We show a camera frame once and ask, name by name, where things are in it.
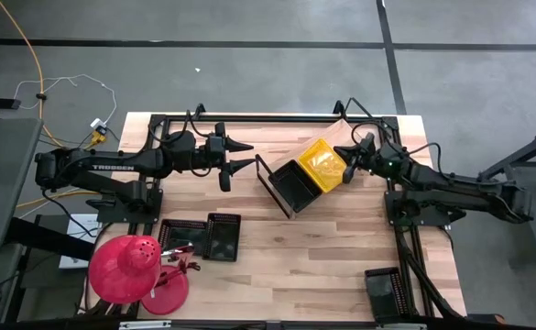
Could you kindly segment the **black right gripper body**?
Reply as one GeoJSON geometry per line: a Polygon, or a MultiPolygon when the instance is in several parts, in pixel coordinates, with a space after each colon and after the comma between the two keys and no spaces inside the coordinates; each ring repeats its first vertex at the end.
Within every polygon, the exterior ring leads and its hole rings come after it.
{"type": "Polygon", "coordinates": [[[379,177],[399,177],[403,165],[403,150],[396,144],[384,142],[376,148],[376,136],[367,133],[360,141],[365,152],[361,157],[360,166],[379,177]]]}

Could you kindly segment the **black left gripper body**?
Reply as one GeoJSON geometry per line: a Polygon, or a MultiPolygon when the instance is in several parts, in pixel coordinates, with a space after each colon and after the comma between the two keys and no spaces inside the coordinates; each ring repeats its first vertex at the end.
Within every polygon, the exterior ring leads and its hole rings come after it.
{"type": "Polygon", "coordinates": [[[214,126],[214,132],[210,133],[204,144],[206,169],[213,168],[229,173],[230,163],[226,159],[228,151],[229,136],[226,134],[224,122],[219,122],[214,126]]]}

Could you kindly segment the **yellow plastic basket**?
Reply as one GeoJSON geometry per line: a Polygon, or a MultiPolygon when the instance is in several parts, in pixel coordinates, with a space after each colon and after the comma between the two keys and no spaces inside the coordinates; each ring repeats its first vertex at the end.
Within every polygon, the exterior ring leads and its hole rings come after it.
{"type": "Polygon", "coordinates": [[[322,138],[306,149],[297,161],[323,193],[343,182],[346,164],[322,138]]]}

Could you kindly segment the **black plastic basket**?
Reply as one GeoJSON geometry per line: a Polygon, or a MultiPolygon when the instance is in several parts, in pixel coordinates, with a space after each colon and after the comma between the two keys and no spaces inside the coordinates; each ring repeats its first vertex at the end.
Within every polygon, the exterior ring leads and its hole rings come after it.
{"type": "Polygon", "coordinates": [[[164,219],[159,229],[159,243],[164,250],[194,246],[194,255],[200,256],[206,242],[207,223],[203,221],[164,219]]]}
{"type": "Polygon", "coordinates": [[[241,229],[240,214],[209,213],[202,258],[236,262],[241,229]]]}
{"type": "Polygon", "coordinates": [[[294,213],[301,212],[323,193],[295,160],[269,174],[268,180],[294,213]]]}
{"type": "Polygon", "coordinates": [[[365,271],[365,283],[377,322],[410,315],[398,268],[368,269],[365,271]]]}

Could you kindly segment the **small red round disc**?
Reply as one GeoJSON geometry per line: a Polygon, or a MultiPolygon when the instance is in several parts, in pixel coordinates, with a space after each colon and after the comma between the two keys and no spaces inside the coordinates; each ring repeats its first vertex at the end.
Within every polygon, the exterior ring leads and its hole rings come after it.
{"type": "Polygon", "coordinates": [[[172,314],[182,307],[189,294],[189,281],[175,266],[163,266],[157,285],[141,300],[143,307],[154,315],[172,314]]]}

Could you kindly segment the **white paper sheet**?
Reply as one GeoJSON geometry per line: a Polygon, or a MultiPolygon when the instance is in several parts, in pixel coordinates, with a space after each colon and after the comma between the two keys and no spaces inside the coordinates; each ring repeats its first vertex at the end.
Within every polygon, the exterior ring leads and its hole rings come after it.
{"type": "MultiPolygon", "coordinates": [[[[82,241],[93,244],[101,227],[100,223],[97,221],[97,214],[72,214],[72,217],[81,224],[88,233],[86,233],[80,226],[70,221],[67,234],[71,237],[79,238],[82,241]]],[[[67,256],[60,257],[60,270],[86,269],[87,267],[87,260],[67,256]]]]}

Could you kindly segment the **large red round lamp shade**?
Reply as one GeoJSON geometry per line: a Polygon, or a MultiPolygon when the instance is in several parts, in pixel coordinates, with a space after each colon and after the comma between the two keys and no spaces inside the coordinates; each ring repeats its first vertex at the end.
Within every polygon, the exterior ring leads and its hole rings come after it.
{"type": "Polygon", "coordinates": [[[134,303],[157,284],[161,273],[161,247],[152,236],[115,237],[93,254],[89,282],[104,301],[134,303]]]}

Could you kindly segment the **black support beam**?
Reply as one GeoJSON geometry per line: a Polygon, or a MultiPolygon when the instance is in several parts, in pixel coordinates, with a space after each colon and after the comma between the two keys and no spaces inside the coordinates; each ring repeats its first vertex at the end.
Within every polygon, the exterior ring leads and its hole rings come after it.
{"type": "Polygon", "coordinates": [[[89,260],[94,248],[94,243],[16,217],[11,220],[4,242],[17,243],[27,248],[37,248],[81,260],[89,260]]]}

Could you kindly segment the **black aluminium rig frame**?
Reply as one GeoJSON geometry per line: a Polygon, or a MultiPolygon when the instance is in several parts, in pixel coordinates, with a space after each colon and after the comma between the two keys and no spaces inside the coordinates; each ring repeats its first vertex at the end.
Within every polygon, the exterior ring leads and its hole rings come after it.
{"type": "MultiPolygon", "coordinates": [[[[234,159],[259,154],[267,164],[322,134],[334,115],[206,113],[196,126],[225,121],[227,134],[255,146],[234,159]]],[[[357,173],[293,219],[279,209],[246,167],[221,192],[217,174],[185,172],[161,181],[161,218],[206,220],[210,212],[242,215],[236,262],[202,261],[189,274],[187,301],[174,313],[141,318],[177,320],[373,321],[364,271],[398,266],[395,236],[384,214],[382,179],[357,173]]],[[[466,314],[454,253],[442,230],[420,229],[422,255],[434,285],[466,314]]]]}

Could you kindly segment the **silver bracket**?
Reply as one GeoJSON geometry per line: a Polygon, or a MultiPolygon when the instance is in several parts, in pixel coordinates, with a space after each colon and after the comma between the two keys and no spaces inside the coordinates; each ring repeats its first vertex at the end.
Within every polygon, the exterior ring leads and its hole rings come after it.
{"type": "Polygon", "coordinates": [[[426,324],[395,323],[378,324],[375,330],[428,330],[426,324]]]}
{"type": "Polygon", "coordinates": [[[127,321],[119,324],[118,330],[170,330],[171,321],[127,321]]]}

